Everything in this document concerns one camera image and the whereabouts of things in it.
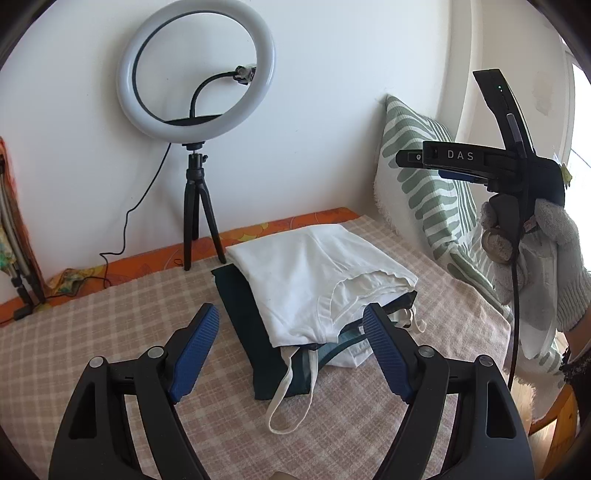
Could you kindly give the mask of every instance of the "window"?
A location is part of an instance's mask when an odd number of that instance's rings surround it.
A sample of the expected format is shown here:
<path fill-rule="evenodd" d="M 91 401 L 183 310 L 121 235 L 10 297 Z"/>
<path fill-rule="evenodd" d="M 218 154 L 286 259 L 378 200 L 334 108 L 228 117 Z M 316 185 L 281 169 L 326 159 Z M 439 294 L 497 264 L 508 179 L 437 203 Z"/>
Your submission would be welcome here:
<path fill-rule="evenodd" d="M 583 260 L 585 267 L 591 270 L 591 85 L 570 52 L 567 52 L 567 58 L 571 67 L 570 103 L 571 117 L 574 117 L 574 121 L 570 126 L 572 138 L 567 162 L 573 180 L 566 190 L 565 208 L 579 228 Z"/>

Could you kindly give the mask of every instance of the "checkered bedsheet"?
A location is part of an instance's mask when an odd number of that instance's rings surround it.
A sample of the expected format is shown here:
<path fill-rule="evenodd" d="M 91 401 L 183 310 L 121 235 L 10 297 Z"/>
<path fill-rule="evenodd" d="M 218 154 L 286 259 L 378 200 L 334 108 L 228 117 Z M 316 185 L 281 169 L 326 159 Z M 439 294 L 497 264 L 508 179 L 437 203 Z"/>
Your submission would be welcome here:
<path fill-rule="evenodd" d="M 487 353 L 502 365 L 509 326 L 476 290 L 367 217 L 344 225 L 419 277 L 417 314 L 427 330 L 415 337 L 417 343 L 449 358 L 472 361 Z M 357 369 L 325 367 L 300 428 L 285 436 L 266 431 L 267 402 L 253 398 L 250 364 L 210 273 L 218 266 L 209 258 L 187 273 L 154 273 L 0 329 L 0 424 L 40 478 L 47 477 L 57 429 L 88 360 L 103 355 L 116 362 L 162 345 L 206 301 L 220 310 L 220 331 L 193 392 L 177 411 L 210 477 L 268 479 L 275 471 L 302 480 L 373 477 L 405 411 L 375 358 Z M 449 397 L 426 476 L 441 467 L 454 404 Z M 292 423 L 304 407 L 303 397 L 286 399 L 275 425 Z M 143 471 L 159 478 L 134 397 L 128 410 Z"/>

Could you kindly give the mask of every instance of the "pillow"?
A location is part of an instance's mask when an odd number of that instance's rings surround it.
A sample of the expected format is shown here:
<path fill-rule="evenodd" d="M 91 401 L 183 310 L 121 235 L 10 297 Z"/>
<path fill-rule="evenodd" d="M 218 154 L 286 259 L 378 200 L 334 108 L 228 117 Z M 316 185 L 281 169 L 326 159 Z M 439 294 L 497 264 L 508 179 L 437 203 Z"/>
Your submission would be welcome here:
<path fill-rule="evenodd" d="M 492 287 L 491 261 L 480 245 L 482 228 L 466 182 L 443 179 L 435 170 L 399 168 L 395 156 L 420 149 L 424 140 L 453 142 L 447 128 L 414 112 L 394 96 L 386 99 L 386 127 L 374 193 L 378 210 L 403 238 L 453 277 L 480 292 L 510 320 Z"/>

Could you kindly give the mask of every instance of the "tripod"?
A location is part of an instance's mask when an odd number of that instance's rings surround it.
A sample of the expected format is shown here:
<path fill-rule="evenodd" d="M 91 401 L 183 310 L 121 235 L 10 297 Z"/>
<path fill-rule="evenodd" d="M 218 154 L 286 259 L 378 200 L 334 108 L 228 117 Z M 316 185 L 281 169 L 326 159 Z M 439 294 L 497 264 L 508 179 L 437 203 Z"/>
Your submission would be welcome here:
<path fill-rule="evenodd" d="M 226 255 L 222 248 L 217 231 L 216 219 L 213 216 L 212 200 L 205 183 L 205 170 L 203 164 L 207 155 L 197 153 L 203 143 L 187 144 L 187 150 L 193 151 L 189 154 L 189 167 L 187 168 L 187 184 L 184 196 L 184 217 L 183 217 L 183 265 L 185 271 L 191 270 L 191 242 L 199 238 L 199 198 L 203 201 L 205 218 L 212 234 L 213 244 L 216 247 L 217 257 L 221 263 L 226 263 Z"/>

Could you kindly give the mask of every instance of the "folded clothes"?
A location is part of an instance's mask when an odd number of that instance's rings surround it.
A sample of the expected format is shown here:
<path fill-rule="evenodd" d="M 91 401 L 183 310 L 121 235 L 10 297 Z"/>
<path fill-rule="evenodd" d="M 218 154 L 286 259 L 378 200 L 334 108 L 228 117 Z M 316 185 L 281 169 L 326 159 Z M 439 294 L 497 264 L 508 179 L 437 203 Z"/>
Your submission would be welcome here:
<path fill-rule="evenodd" d="M 295 431 L 312 402 L 320 367 L 312 344 L 338 344 L 345 327 L 369 303 L 389 303 L 413 291 L 417 277 L 342 225 L 313 225 L 232 245 L 228 255 L 244 275 L 272 347 L 281 347 L 287 371 L 265 416 L 277 434 Z M 369 343 L 347 348 L 333 361 L 357 367 L 371 355 Z M 275 430 L 273 414 L 287 396 L 294 364 L 306 346 L 310 394 L 305 412 L 291 427 Z"/>
<path fill-rule="evenodd" d="M 252 291 L 244 275 L 235 265 L 224 265 L 212 271 L 216 287 L 230 317 L 232 326 L 252 366 L 252 386 L 257 400 L 273 398 L 287 366 L 281 358 L 280 347 L 271 346 L 269 336 L 256 307 Z M 383 306 L 390 318 L 399 321 L 401 327 L 408 326 L 416 292 L 402 295 Z M 339 335 L 338 343 L 317 343 L 300 348 L 292 357 L 293 379 L 286 397 L 310 393 L 310 363 L 308 349 L 318 350 L 318 369 L 325 365 L 341 367 L 344 362 L 337 359 L 363 343 L 365 335 L 359 330 L 361 319 L 347 325 Z"/>

